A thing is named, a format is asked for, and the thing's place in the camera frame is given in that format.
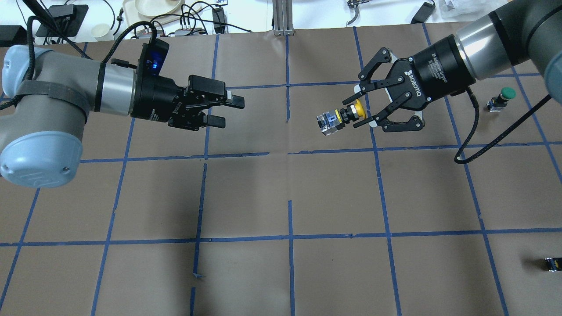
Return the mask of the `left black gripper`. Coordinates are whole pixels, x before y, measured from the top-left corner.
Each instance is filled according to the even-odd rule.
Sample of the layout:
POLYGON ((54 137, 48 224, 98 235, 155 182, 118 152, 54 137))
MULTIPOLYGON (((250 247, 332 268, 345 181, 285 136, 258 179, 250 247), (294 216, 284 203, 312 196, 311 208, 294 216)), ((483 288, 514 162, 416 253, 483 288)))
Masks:
POLYGON ((245 99, 226 90, 225 82, 191 75, 189 84, 180 87, 171 78, 148 76, 135 88, 132 118, 165 122, 168 126, 191 131, 200 128, 225 128, 226 118, 204 110, 225 105, 244 109, 245 99))

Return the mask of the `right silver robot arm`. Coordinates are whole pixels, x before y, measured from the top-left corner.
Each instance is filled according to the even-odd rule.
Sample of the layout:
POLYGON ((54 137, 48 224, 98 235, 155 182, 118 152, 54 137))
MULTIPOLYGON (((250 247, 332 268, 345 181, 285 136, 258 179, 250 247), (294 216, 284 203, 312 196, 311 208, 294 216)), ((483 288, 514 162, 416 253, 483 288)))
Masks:
POLYGON ((344 105, 385 89, 390 104, 356 120, 385 132, 417 131, 422 111, 512 66, 531 60, 550 96, 561 102, 562 4, 559 0, 514 0, 407 58, 382 47, 359 73, 360 84, 344 105))

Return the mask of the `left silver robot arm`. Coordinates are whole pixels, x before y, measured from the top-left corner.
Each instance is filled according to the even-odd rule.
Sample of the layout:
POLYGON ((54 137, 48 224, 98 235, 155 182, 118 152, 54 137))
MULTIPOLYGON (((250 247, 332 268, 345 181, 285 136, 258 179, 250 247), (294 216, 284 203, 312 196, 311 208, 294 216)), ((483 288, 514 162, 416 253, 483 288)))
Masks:
POLYGON ((225 128, 225 118, 206 114, 215 106, 243 109, 244 98, 225 82, 191 75, 180 87, 160 75, 169 45, 142 46, 137 65, 104 63, 50 49, 16 45, 2 69, 4 93, 16 101, 1 117, 1 176, 23 187, 60 187, 76 176, 90 113, 164 122, 179 129, 225 128))

